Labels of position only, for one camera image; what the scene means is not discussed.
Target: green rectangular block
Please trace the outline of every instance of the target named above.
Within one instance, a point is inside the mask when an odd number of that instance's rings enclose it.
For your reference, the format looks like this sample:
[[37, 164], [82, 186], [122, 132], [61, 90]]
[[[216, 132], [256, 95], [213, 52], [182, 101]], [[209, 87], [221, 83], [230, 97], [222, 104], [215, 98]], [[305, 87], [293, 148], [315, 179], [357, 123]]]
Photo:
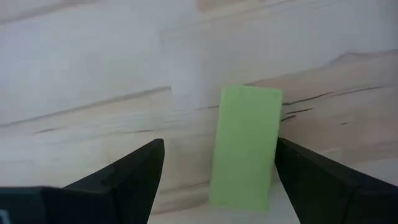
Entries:
[[282, 91], [250, 86], [223, 90], [210, 204], [267, 210]]

